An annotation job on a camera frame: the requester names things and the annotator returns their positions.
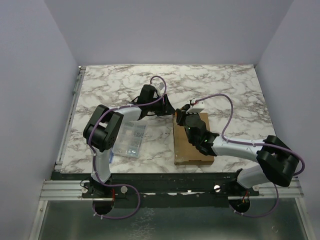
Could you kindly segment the orange utility knife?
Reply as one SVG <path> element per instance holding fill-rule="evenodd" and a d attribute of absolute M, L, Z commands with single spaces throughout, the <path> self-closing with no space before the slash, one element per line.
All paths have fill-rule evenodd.
<path fill-rule="evenodd" d="M 175 110 L 175 113 L 178 114 L 180 112 L 186 112 L 189 108 L 190 108 L 190 105 L 189 104 L 185 104 L 184 106 L 182 106 L 180 108 L 177 108 Z"/>

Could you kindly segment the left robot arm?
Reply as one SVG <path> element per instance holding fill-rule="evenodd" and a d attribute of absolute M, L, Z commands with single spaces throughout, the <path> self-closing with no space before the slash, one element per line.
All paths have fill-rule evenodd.
<path fill-rule="evenodd" d="M 105 198 L 116 193 L 116 188 L 133 190 L 139 197 L 136 187 L 124 183 L 111 183 L 110 153 L 114 147 L 120 128 L 131 121 L 139 121 L 153 113 L 157 117 L 175 113 L 167 95 L 167 85 L 145 84 L 140 94 L 127 105 L 109 108 L 103 104 L 96 107 L 83 130 L 86 144 L 92 150 L 92 173 L 88 185 L 83 185 L 83 198 L 95 195 Z"/>

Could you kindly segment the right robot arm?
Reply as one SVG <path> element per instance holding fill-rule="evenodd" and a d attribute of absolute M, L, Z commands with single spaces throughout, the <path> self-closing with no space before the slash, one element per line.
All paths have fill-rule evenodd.
<path fill-rule="evenodd" d="M 277 136 L 262 140 L 235 140 L 207 130 L 198 113 L 176 109 L 176 123 L 183 127 L 188 142 L 205 156 L 229 156 L 250 160 L 257 165 L 239 169 L 229 189 L 240 196 L 255 185 L 273 183 L 288 187 L 295 175 L 299 159 Z"/>

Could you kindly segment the brown cardboard express box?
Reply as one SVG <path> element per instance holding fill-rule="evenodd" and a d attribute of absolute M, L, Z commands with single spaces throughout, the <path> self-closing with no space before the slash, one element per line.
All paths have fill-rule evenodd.
<path fill-rule="evenodd" d="M 214 157 L 203 155 L 195 146 L 189 143 L 182 126 L 176 123 L 176 116 L 173 116 L 173 144 L 174 164 L 177 166 L 210 166 L 214 163 Z"/>

